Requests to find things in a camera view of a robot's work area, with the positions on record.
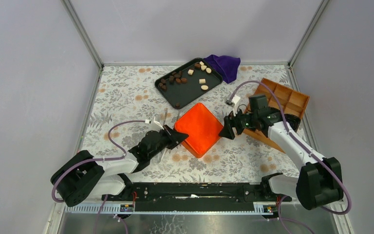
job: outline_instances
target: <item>floral mat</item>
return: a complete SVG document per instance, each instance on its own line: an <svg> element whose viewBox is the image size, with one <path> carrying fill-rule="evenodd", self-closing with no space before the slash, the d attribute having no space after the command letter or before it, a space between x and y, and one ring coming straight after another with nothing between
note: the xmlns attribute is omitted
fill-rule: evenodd
<svg viewBox="0 0 374 234"><path fill-rule="evenodd" d="M107 66L100 80L88 127L83 138L82 149L94 156L121 155L121 151L108 140L108 130L123 121L151 119L161 116L170 127L193 105L203 103L223 123L230 112L224 103L232 91L247 80L267 78L290 87L284 65L240 66L237 80L222 83L202 95L181 110L172 108L154 87L154 81L177 66ZM245 97L252 95L257 84L243 86L238 95L247 104ZM150 127L143 123L122 125L112 132L113 139L125 149L138 144ZM298 134L305 138L303 125ZM290 158L242 134L234 140L220 139L202 158L197 159L183 146L168 150L160 162L152 160L143 171L128 174L132 182L260 182L261 177L283 172L287 176L298 176L298 170Z"/></svg>

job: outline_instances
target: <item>black serving tray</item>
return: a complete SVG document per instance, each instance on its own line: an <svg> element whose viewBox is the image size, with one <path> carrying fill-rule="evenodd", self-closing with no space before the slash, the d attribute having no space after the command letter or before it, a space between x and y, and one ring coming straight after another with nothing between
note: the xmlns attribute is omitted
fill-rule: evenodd
<svg viewBox="0 0 374 234"><path fill-rule="evenodd" d="M194 64L197 62L202 61L207 67L211 69L211 73L208 74L205 70L202 71L201 69L195 69ZM194 70L193 75L189 75L187 72L189 69ZM173 84L170 84L170 81L168 80L169 77L172 75L173 72L179 72L183 71L183 74L181 75L181 78L187 78L187 83L181 83L177 84L175 81ZM166 80L166 86L167 90L162 90L158 84L161 82L161 79ZM205 84L200 84L199 79L206 79ZM166 74L165 76L162 76L158 78L154 86L158 89L158 91L163 95L163 97L170 103L172 107L175 109L181 109L188 105L190 102L194 101L201 95L207 93L212 88L216 87L223 81L223 77L214 71L214 69L204 61L202 58L195 58L191 60L190 62L178 67L174 71L171 71L170 73ZM202 85L207 85L208 90L203 91L201 89Z"/></svg>

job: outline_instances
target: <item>purple bag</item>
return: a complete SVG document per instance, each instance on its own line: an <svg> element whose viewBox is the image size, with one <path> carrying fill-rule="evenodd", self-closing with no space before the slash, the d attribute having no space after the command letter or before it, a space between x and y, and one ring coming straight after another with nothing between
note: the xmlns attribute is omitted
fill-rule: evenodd
<svg viewBox="0 0 374 234"><path fill-rule="evenodd" d="M240 65L240 58L233 58L230 56L217 56L210 55L204 58L211 67L213 67L216 72L222 75L223 80L228 84L237 79L237 69Z"/></svg>

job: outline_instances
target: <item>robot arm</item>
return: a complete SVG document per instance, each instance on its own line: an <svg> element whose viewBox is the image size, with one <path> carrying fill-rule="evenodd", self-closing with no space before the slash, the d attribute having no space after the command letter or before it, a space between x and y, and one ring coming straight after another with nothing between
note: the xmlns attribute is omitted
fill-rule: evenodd
<svg viewBox="0 0 374 234"><path fill-rule="evenodd" d="M88 151L83 150L62 166L51 177L51 183L55 185L61 175L75 167L56 188L67 206L75 206L87 198L100 198L104 194L120 194L126 187L126 181L119 174L143 170L162 150L173 149L188 137L187 134L179 133L167 125L161 126L156 121L153 123L157 131L148 131L136 146L128 150L123 159L109 161L94 158Z"/></svg>
<svg viewBox="0 0 374 234"><path fill-rule="evenodd" d="M265 95L249 97L250 112L242 113L235 108L240 98L233 98L233 111L224 117L224 127L219 136L234 139L235 134L232 128L236 128L237 134L244 129L260 130L266 137L277 143L294 162L300 175L298 178L288 177L281 173L268 175L262 178L266 196L284 194L296 197L302 206L308 210L323 206L343 198L343 191L332 176L315 160L311 154L315 154L325 163L341 180L341 169L339 162L334 158L325 158L316 152L294 129L300 124L300 119L293 115L285 115L285 127L280 112L268 107Z"/></svg>

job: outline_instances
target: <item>gray floor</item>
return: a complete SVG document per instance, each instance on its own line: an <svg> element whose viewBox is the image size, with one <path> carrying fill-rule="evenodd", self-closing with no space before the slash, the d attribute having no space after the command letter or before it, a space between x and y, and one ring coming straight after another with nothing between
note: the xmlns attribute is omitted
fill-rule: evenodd
<svg viewBox="0 0 374 234"><path fill-rule="evenodd" d="M64 214L60 234L92 234L95 214ZM333 234L337 229L330 213L305 210L300 205L283 205L282 216L307 224L316 234ZM286 230L278 221L261 221L258 215L132 215L125 219L130 234L271 234ZM286 222L293 234L309 234L303 226ZM100 216L97 234L124 234L122 222L110 214Z"/></svg>

